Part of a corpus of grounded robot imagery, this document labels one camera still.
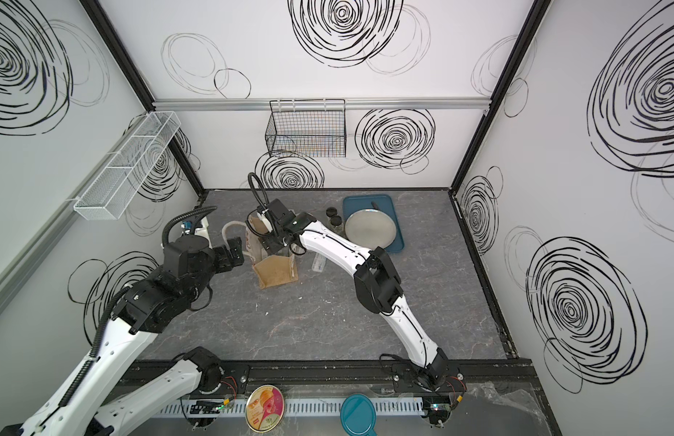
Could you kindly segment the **canvas tote bag cat print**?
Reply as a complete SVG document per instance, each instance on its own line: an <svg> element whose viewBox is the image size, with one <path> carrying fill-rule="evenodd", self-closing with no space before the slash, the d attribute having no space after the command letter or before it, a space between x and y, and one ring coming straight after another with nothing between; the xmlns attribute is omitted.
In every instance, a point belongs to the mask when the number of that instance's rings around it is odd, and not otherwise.
<svg viewBox="0 0 674 436"><path fill-rule="evenodd" d="M241 236L240 247L244 259L250 265L258 279L259 289L296 283L299 280L297 262L293 254L269 254L262 246L259 237L254 235L246 223L230 221L222 228L222 238L229 242L228 231L231 227L242 227L244 236Z"/></svg>

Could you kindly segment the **clear compass set case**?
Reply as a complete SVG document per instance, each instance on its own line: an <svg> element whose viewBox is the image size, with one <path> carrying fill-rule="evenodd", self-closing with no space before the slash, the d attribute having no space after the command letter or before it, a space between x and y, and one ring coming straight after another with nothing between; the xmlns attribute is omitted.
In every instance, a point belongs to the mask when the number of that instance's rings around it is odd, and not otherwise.
<svg viewBox="0 0 674 436"><path fill-rule="evenodd" d="M327 259L325 256L321 254L315 254L315 258L313 258L312 263L312 271L316 273L318 272L318 274L322 273L324 271L326 263Z"/></svg>

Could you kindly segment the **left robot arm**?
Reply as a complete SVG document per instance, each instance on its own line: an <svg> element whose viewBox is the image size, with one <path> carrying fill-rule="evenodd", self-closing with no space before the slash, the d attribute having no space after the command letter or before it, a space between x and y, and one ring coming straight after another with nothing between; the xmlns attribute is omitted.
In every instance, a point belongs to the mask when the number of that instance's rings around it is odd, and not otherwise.
<svg viewBox="0 0 674 436"><path fill-rule="evenodd" d="M197 234L197 226L212 212L213 206L198 207L166 224L162 265L114 294L79 367L37 412L1 434L128 435L172 401L193 392L215 393L228 382L221 360L196 347L152 381L108 400L141 352L175 317L191 310L212 278L243 264L239 239L213 247Z"/></svg>

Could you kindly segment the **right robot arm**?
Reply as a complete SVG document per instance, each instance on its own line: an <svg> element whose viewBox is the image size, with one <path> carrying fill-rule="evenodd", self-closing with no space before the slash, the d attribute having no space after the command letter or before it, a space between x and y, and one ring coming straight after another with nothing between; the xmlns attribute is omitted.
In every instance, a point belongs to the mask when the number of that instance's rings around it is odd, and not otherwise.
<svg viewBox="0 0 674 436"><path fill-rule="evenodd" d="M386 250L351 243L311 214L295 214L278 199L260 200L256 214L266 228L256 236L267 252L276 254L297 246L322 255L351 274L357 300L393 329L419 383L434 390L447 382L450 360L413 314L402 290L402 279Z"/></svg>

